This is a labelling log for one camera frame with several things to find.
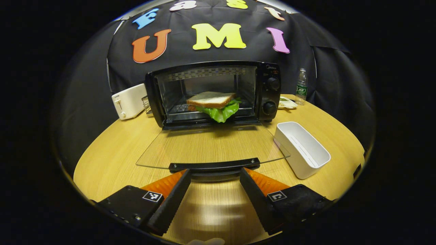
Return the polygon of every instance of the oven control panel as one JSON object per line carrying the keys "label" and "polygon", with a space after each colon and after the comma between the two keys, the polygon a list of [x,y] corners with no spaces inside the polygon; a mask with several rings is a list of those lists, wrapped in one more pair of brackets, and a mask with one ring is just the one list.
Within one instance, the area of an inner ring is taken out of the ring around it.
{"label": "oven control panel", "polygon": [[258,118],[259,120],[271,120],[276,116],[277,106],[280,100],[281,80],[280,69],[277,64],[262,63],[259,68],[262,89],[259,95]]}

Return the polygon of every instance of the blue letter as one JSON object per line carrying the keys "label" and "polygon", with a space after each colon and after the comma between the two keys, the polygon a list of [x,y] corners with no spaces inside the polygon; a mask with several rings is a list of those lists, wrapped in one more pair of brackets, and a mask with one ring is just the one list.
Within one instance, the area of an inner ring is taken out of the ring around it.
{"label": "blue letter", "polygon": [[138,30],[153,22],[155,20],[154,17],[156,17],[157,15],[155,12],[158,10],[159,9],[152,9],[151,11],[147,12],[145,15],[134,20],[133,23],[136,22],[139,25]]}

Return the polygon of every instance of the water bottle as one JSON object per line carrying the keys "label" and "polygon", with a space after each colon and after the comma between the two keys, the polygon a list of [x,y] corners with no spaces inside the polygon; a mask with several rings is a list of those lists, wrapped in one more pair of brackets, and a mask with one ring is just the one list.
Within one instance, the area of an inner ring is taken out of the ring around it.
{"label": "water bottle", "polygon": [[295,103],[304,105],[307,96],[307,75],[306,70],[300,68],[300,75],[297,80],[297,92],[295,93]]}

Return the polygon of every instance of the lettuce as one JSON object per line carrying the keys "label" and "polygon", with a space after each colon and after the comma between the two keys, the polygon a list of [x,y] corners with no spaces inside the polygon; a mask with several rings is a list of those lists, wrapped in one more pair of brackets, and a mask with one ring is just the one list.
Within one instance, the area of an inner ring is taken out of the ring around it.
{"label": "lettuce", "polygon": [[201,106],[196,106],[195,108],[199,112],[204,112],[208,114],[213,120],[224,123],[227,118],[235,114],[239,109],[239,104],[241,103],[241,98],[232,99],[224,108],[205,108]]}

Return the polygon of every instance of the plate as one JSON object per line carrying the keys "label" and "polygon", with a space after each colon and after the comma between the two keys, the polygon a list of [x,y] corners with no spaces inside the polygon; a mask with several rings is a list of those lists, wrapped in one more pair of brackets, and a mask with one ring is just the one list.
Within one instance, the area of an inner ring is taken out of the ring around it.
{"label": "plate", "polygon": [[298,105],[294,101],[286,97],[280,96],[279,109],[294,109],[297,106]]}

